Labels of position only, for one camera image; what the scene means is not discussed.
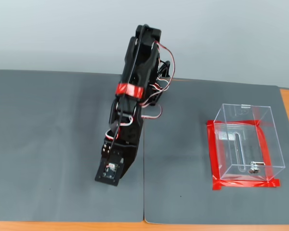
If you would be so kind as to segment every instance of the robotic arm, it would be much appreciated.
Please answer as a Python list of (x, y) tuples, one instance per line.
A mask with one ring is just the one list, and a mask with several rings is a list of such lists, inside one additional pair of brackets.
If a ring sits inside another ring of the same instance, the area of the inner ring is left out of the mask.
[(169, 61), (162, 62), (159, 67), (160, 35), (161, 30), (143, 25), (138, 26), (136, 35), (131, 37), (116, 98), (111, 106), (110, 129), (105, 134), (96, 181), (118, 185), (136, 158), (143, 119), (161, 115), (161, 112), (158, 116), (141, 115), (142, 108), (157, 103), (174, 74), (173, 70), (166, 87), (157, 83), (159, 77), (170, 77)]

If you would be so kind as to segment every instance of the gray mat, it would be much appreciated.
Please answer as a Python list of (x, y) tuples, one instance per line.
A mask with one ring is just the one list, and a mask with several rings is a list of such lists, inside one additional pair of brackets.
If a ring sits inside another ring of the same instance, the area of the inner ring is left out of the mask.
[(143, 220), (143, 136), (118, 187), (94, 181), (118, 81), (0, 71), (0, 220)]
[[(207, 120), (222, 103), (271, 106), (286, 168), (280, 188), (212, 190)], [(278, 87), (174, 81), (144, 125), (144, 216), (165, 224), (289, 224), (289, 121)]]

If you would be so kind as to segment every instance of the white wall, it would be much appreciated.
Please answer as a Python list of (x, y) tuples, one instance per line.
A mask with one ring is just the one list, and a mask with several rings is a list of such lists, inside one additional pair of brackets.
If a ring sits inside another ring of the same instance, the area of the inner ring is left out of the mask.
[(0, 69), (121, 73), (144, 23), (176, 77), (289, 87), (289, 0), (0, 0)]

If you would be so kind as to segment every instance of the red tape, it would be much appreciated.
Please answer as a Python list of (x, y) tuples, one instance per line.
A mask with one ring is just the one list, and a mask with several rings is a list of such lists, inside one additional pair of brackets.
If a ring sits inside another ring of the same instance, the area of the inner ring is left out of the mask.
[(121, 95), (126, 93), (129, 96), (134, 98), (141, 99), (143, 96), (144, 89), (138, 86), (135, 86), (130, 83), (119, 83), (116, 90), (116, 95)]
[[(259, 121), (238, 121), (238, 122), (230, 122), (231, 124), (248, 124), (248, 125), (256, 125), (256, 131), (259, 137), (260, 148), (263, 153), (263, 161), (265, 165), (271, 165), (270, 153), (267, 147), (267, 143), (265, 141), (264, 132), (258, 126)], [(213, 190), (220, 190), (222, 187), (280, 187), (280, 182), (278, 179), (272, 178), (270, 181), (258, 181), (258, 180), (221, 180), (219, 165), (218, 165), (218, 157), (217, 157), (217, 148), (216, 148), (216, 140), (215, 140), (215, 131), (214, 131), (214, 122), (213, 120), (209, 120), (207, 122), (207, 133), (209, 140), (209, 153), (211, 160), (211, 170), (212, 170), (212, 181), (213, 181)], [(268, 167), (266, 169), (267, 178), (271, 178), (273, 174), (273, 170)]]

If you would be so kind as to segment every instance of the clear acrylic box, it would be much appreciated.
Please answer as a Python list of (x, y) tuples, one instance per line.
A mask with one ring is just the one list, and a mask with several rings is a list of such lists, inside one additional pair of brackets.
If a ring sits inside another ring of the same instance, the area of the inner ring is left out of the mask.
[(270, 181), (285, 168), (271, 107), (223, 104), (214, 133), (221, 180)]

